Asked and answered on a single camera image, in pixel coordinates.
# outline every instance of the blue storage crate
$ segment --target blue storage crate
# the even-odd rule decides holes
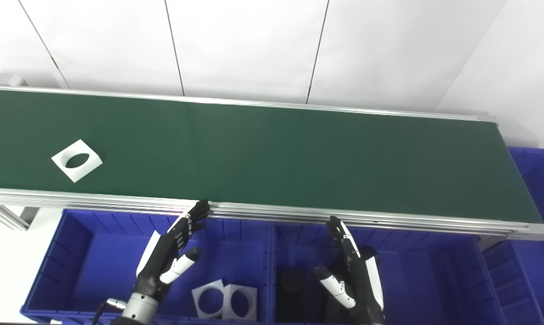
[[[505,325],[476,237],[353,227],[350,231],[359,247],[370,245],[379,252],[388,325]],[[333,264],[340,250],[325,226],[311,224],[278,224],[275,246],[273,273],[296,269],[303,275],[299,323],[321,322],[326,293],[312,271]],[[277,294],[279,277],[272,274]],[[275,312],[276,323],[294,323],[286,311]]]
[[[544,220],[544,149],[509,148]],[[544,241],[507,241],[484,253],[509,325],[544,325]]]
[[[21,313],[42,323],[51,319],[91,323],[98,305],[107,298],[129,299],[149,237],[154,230],[165,233],[174,220],[172,216],[65,211]],[[264,323],[269,309],[272,233],[273,224],[267,222],[207,219],[206,229],[196,232],[188,245],[202,247],[204,253],[174,282],[155,323],[205,322],[195,318],[191,290],[218,279],[257,288],[258,321]],[[119,314],[104,313],[100,323],[109,323]]]

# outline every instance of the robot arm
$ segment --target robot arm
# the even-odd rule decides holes
[[[198,201],[183,212],[164,235],[154,231],[139,262],[131,297],[121,317],[111,321],[111,325],[148,325],[152,322],[172,282],[201,256],[199,247],[179,254],[193,232],[205,227],[203,221],[209,209],[207,200]]]
[[[348,309],[355,324],[384,325],[384,299],[377,268],[377,252],[369,247],[367,254],[362,255],[348,227],[335,216],[330,217],[326,226],[334,243],[346,255],[352,283],[349,285],[338,279],[323,266],[314,269],[317,279]]]

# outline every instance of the cable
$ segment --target cable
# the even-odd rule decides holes
[[[92,325],[97,325],[97,321],[99,321],[99,317],[101,317],[101,314],[103,314],[103,310],[105,309],[105,306],[107,306],[107,300],[105,300],[104,302],[101,302],[99,307],[97,307],[97,311],[95,312],[95,317],[93,317]]]

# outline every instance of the white square block with circular hole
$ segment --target white square block with circular hole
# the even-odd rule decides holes
[[[78,154],[88,154],[88,159],[80,166],[75,168],[67,168],[67,162],[72,157],[77,156]],[[92,172],[93,169],[96,169],[99,165],[103,164],[101,158],[93,151],[89,146],[86,145],[83,140],[79,139],[72,145],[68,146],[64,150],[61,150],[58,154],[51,157],[51,160],[69,177],[74,183],[82,179],[85,175]]]

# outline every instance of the black glove-like hand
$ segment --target black glove-like hand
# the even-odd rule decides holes
[[[199,247],[190,248],[179,255],[194,231],[203,229],[208,216],[208,200],[198,201],[187,214],[182,214],[168,231],[159,237],[144,268],[137,276],[134,293],[144,294],[161,302],[171,283],[201,255]]]
[[[349,310],[356,325],[384,325],[384,300],[377,269],[377,252],[369,247],[360,253],[346,225],[335,216],[326,222],[334,243],[342,249],[348,262],[350,284],[338,279],[326,267],[314,269],[321,284]]]

